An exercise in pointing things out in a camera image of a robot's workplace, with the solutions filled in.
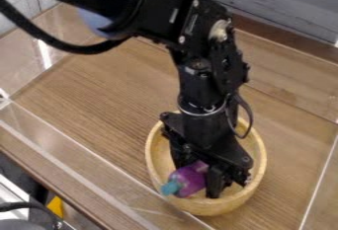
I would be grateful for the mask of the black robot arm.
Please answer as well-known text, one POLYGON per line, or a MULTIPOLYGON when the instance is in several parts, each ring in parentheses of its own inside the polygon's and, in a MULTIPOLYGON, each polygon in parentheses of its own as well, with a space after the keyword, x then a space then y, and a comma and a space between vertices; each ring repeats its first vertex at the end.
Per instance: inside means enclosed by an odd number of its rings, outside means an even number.
POLYGON ((205 192, 217 198, 233 185, 245 186, 254 160, 238 133, 239 114, 251 108, 239 89, 250 65, 235 42, 233 15, 215 0, 58 0, 74 6, 103 41, 68 43, 40 29, 8 0, 0 14, 34 38, 70 53, 98 54, 132 37, 168 49, 178 72, 178 110, 163 113, 163 134, 175 171, 162 187, 166 195, 205 192))

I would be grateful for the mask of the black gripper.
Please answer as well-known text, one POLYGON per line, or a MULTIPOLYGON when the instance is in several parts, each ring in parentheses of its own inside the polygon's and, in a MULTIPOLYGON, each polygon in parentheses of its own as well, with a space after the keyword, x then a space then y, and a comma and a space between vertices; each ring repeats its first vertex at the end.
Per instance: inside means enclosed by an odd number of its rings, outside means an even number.
POLYGON ((217 114, 171 114, 163 134, 168 139, 174 163, 171 176, 205 176, 206 197, 219 198, 233 184, 245 187, 251 177, 254 160, 239 143, 251 130, 237 134, 239 127, 238 108, 217 114))

